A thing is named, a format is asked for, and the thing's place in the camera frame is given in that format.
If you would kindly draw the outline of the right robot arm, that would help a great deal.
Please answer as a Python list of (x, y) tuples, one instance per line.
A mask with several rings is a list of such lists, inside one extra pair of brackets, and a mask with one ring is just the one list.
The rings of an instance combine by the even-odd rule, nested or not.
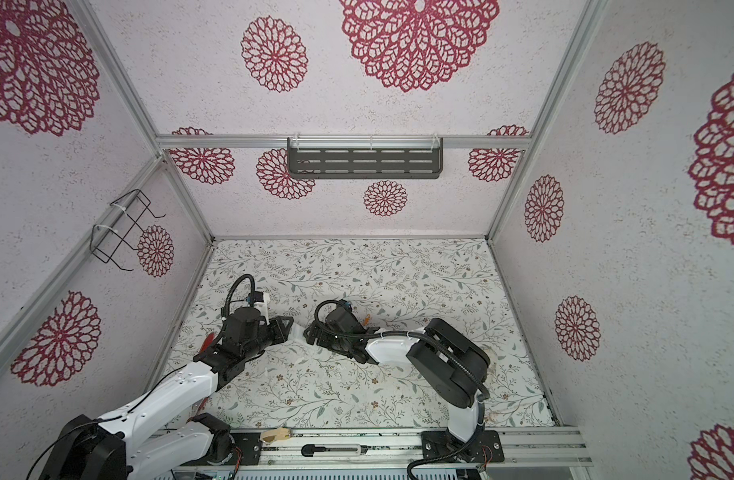
[(445, 320), (434, 318), (415, 330), (370, 327), (356, 318), (349, 302), (326, 300), (300, 336), (360, 364), (414, 367), (446, 403), (453, 439), (467, 442), (483, 429), (490, 358)]

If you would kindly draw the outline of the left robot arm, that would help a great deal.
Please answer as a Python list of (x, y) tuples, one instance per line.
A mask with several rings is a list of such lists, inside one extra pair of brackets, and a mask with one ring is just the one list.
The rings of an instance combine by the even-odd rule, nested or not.
[(229, 385), (270, 346), (287, 341), (293, 318), (266, 318), (241, 307), (225, 318), (215, 339), (151, 391), (91, 419), (79, 415), (39, 461), (43, 479), (152, 479), (194, 460), (224, 463), (235, 451), (230, 426), (209, 413), (174, 432), (158, 430), (193, 404)]

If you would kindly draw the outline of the white remote control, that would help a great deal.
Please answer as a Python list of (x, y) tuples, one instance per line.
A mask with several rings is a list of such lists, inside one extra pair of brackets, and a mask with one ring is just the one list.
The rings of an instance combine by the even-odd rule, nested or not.
[(285, 345), (288, 347), (302, 347), (302, 348), (309, 347), (309, 344), (307, 343), (305, 336), (304, 336), (304, 331), (305, 331), (305, 328), (303, 326), (297, 323), (293, 323), (290, 328)]

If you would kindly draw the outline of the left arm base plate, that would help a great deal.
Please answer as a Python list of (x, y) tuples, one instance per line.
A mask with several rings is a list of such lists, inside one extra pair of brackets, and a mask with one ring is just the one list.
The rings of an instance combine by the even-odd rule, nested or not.
[(259, 432), (232, 431), (232, 440), (229, 442), (229, 454), (226, 465), (256, 466), (260, 462), (263, 442)]

